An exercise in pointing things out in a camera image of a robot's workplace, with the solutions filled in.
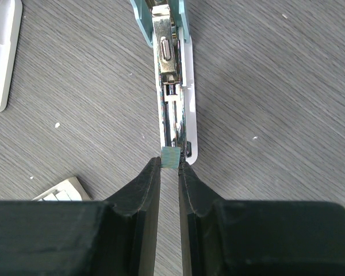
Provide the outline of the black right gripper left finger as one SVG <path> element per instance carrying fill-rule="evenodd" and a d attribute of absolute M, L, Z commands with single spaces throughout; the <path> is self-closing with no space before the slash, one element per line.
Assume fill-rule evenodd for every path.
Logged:
<path fill-rule="evenodd" d="M 160 158 L 103 201 L 0 201 L 0 275 L 152 275 Z"/>

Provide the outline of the white stapler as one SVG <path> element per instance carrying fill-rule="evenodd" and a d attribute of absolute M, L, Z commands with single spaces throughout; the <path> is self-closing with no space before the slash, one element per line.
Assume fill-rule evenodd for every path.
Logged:
<path fill-rule="evenodd" d="M 21 17 L 21 0 L 0 1 L 0 112 L 9 97 Z"/>

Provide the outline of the staple strip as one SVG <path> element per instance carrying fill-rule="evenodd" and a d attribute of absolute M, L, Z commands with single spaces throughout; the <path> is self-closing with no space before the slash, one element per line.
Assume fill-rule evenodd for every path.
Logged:
<path fill-rule="evenodd" d="M 177 169 L 180 164 L 181 149 L 179 147 L 162 147 L 161 168 Z"/>

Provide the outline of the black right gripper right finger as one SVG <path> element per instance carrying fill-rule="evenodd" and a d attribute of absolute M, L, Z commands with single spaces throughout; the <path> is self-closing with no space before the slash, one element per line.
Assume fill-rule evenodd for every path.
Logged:
<path fill-rule="evenodd" d="M 227 200 L 179 167 L 184 275 L 345 275 L 345 208 Z"/>

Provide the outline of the staples tray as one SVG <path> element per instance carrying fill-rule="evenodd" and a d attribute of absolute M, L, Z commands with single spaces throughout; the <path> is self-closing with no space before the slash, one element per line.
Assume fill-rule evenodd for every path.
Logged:
<path fill-rule="evenodd" d="M 91 201 L 77 177 L 67 178 L 33 199 L 34 201 Z"/>

